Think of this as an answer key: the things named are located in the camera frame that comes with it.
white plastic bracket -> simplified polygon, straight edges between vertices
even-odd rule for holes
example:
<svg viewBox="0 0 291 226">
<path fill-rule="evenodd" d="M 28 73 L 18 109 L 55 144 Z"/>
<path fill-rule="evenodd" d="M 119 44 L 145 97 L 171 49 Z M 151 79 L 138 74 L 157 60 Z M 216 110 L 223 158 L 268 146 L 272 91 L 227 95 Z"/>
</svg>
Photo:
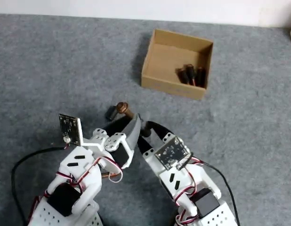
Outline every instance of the white plastic bracket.
<svg viewBox="0 0 291 226">
<path fill-rule="evenodd" d="M 125 133 L 115 133 L 113 136 L 109 137 L 104 144 L 105 150 L 108 152 L 114 152 L 117 151 L 119 148 L 119 145 L 122 144 L 124 149 L 126 150 L 129 159 L 128 161 L 122 166 L 122 169 L 127 168 L 130 166 L 133 155 L 134 155 L 134 150 L 131 150 L 127 141 L 126 141 L 126 134 Z"/>
</svg>

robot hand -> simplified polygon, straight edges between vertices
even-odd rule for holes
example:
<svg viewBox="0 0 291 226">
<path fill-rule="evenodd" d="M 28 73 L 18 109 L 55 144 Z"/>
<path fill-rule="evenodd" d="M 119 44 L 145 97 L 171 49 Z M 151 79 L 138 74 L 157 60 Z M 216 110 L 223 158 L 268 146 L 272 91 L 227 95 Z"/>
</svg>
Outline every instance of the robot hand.
<svg viewBox="0 0 291 226">
<path fill-rule="evenodd" d="M 104 129 L 95 129 L 91 139 L 82 136 L 79 118 L 60 115 L 64 141 L 78 145 L 60 163 L 30 219 L 30 226 L 103 225 L 99 205 L 93 200 L 102 186 L 100 167 L 110 175 L 129 167 L 140 132 L 138 114 L 123 117 Z"/>
<path fill-rule="evenodd" d="M 178 206 L 175 226 L 237 226 L 221 191 L 193 157 L 183 140 L 167 128 L 149 121 L 164 145 L 156 150 L 142 137 L 138 147 L 162 186 Z"/>
</svg>

carpet floor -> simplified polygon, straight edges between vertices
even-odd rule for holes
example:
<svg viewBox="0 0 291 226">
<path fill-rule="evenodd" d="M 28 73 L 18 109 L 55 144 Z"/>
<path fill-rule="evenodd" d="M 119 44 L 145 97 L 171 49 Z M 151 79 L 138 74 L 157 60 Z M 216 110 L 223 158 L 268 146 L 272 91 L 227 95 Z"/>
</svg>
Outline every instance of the carpet floor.
<svg viewBox="0 0 291 226">
<path fill-rule="evenodd" d="M 140 87 L 155 28 L 214 41 L 202 101 Z M 0 226 L 20 225 L 10 191 L 13 164 L 63 145 L 58 114 L 80 117 L 88 138 L 119 100 L 174 131 L 225 174 L 243 226 L 291 226 L 288 30 L 18 15 L 0 15 Z M 25 214 L 67 153 L 39 155 L 19 168 Z M 222 178 L 206 170 L 232 208 Z M 96 201 L 107 226 L 168 226 L 176 209 L 138 150 L 123 181 L 104 179 Z"/>
</svg>

brown box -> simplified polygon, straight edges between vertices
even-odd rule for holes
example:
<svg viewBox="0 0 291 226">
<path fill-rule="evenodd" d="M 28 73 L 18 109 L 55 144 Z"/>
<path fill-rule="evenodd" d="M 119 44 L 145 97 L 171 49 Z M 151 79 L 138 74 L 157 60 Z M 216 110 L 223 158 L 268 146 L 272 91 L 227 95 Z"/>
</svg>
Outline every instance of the brown box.
<svg viewBox="0 0 291 226">
<path fill-rule="evenodd" d="M 154 30 L 142 68 L 141 86 L 200 100 L 208 85 L 213 42 L 193 36 Z M 192 64 L 206 70 L 204 88 L 182 84 L 176 69 Z"/>
</svg>

cable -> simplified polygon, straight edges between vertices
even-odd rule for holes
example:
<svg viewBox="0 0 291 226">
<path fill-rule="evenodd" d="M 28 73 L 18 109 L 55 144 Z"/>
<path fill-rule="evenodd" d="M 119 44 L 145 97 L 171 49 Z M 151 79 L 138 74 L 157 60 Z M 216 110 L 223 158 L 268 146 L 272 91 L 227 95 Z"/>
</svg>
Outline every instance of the cable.
<svg viewBox="0 0 291 226">
<path fill-rule="evenodd" d="M 228 184 L 228 182 L 227 182 L 225 176 L 222 174 L 222 172 L 221 172 L 220 170 L 218 170 L 218 169 L 215 168 L 214 166 L 212 166 L 212 165 L 210 165 L 210 164 L 208 164 L 207 162 L 204 162 L 204 161 L 202 161 L 202 160 L 200 160 L 200 161 L 201 161 L 204 165 L 206 165 L 206 166 L 212 168 L 213 170 L 215 170 L 215 171 L 216 171 L 218 174 L 220 174 L 221 177 L 223 178 L 223 180 L 224 180 L 224 182 L 225 182 L 225 184 L 226 184 L 226 187 L 227 187 L 228 190 L 229 190 L 230 197 L 231 197 L 231 199 L 232 199 L 232 204 L 233 204 L 233 206 L 234 206 L 234 214 L 235 214 L 236 222 L 237 222 L 238 226 L 241 226 L 241 224 L 240 224 L 240 220 L 239 220 L 239 216 L 238 216 L 238 210 L 237 210 L 237 208 L 236 208 L 236 204 L 235 204 L 235 201 L 234 201 L 234 194 L 232 193 L 231 188 L 230 188 L 230 186 L 229 186 L 229 184 Z"/>
<path fill-rule="evenodd" d="M 13 195 L 13 198 L 15 200 L 15 204 L 17 206 L 18 212 L 19 212 L 19 214 L 21 216 L 21 220 L 22 220 L 23 226 L 27 226 L 27 220 L 26 220 L 24 211 L 23 211 L 23 209 L 22 209 L 22 207 L 20 205 L 20 201 L 19 201 L 17 193 L 16 193 L 15 173 L 16 173 L 16 170 L 17 170 L 18 166 L 20 166 L 24 161 L 26 161 L 27 159 L 29 159 L 29 158 L 31 158 L 31 157 L 33 157 L 35 155 L 38 155 L 38 154 L 41 154 L 41 153 L 48 153 L 48 152 L 65 150 L 68 146 L 69 145 L 67 145 L 66 147 L 50 147 L 50 148 L 47 148 L 47 149 L 38 150 L 36 152 L 30 153 L 30 154 L 24 156 L 22 159 L 20 159 L 18 162 L 15 163 L 15 165 L 14 165 L 12 171 L 11 171 L 12 195 Z"/>
</svg>

